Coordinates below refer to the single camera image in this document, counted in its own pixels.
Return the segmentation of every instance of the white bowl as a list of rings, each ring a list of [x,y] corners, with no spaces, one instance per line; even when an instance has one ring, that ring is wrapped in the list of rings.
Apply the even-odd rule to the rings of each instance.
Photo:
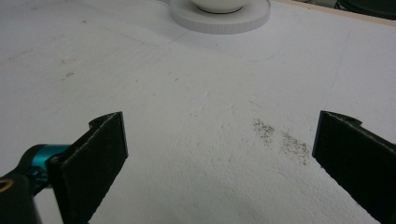
[[[212,13],[230,13],[239,10],[249,0],[191,0],[201,10]]]

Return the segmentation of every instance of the white table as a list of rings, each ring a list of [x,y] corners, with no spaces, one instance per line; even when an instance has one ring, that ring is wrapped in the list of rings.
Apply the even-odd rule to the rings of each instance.
[[[206,35],[155,0],[1,1],[0,175],[121,110],[130,158],[91,223],[377,223],[311,150],[320,110],[396,142],[396,27],[271,10]],[[51,190],[36,203],[61,223]]]

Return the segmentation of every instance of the circular base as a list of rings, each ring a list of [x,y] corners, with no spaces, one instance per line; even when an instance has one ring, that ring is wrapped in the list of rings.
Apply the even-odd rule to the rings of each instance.
[[[241,7],[231,8],[231,9],[227,9],[227,10],[220,10],[220,9],[213,10],[213,9],[207,8],[207,7],[198,7],[198,8],[201,9],[202,11],[215,13],[215,14],[227,14],[227,13],[232,13],[232,12],[235,12],[235,11],[241,9]]]
[[[239,34],[264,25],[270,16],[268,0],[250,0],[240,10],[228,14],[202,11],[191,0],[171,0],[171,16],[187,29],[213,35]]]

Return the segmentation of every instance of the round white object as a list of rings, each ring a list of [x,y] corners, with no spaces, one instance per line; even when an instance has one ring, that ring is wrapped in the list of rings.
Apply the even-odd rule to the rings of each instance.
[[[200,9],[213,13],[230,13],[239,10],[248,0],[191,0]]]
[[[205,12],[191,0],[170,0],[171,16],[179,25],[213,35],[239,34],[264,25],[270,16],[268,0],[249,0],[241,9],[227,14]]]

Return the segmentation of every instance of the wooden edge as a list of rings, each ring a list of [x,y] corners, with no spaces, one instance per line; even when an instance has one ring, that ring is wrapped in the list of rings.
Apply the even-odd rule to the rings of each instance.
[[[353,19],[357,19],[357,20],[361,20],[361,21],[370,21],[370,22],[375,22],[375,23],[380,23],[380,24],[385,24],[388,26],[396,27],[396,21],[386,20],[386,19],[382,19],[382,18],[361,15],[358,13],[338,10],[338,9],[334,9],[334,8],[330,8],[330,7],[321,7],[321,6],[311,5],[311,4],[292,1],[292,0],[274,0],[274,1],[290,4],[290,5],[294,5],[294,6],[298,6],[298,7],[314,9],[314,10],[327,12],[327,13],[331,13],[331,14],[335,14],[335,15],[340,15],[340,16],[344,16],[344,17],[349,17],[349,18],[353,18]]]

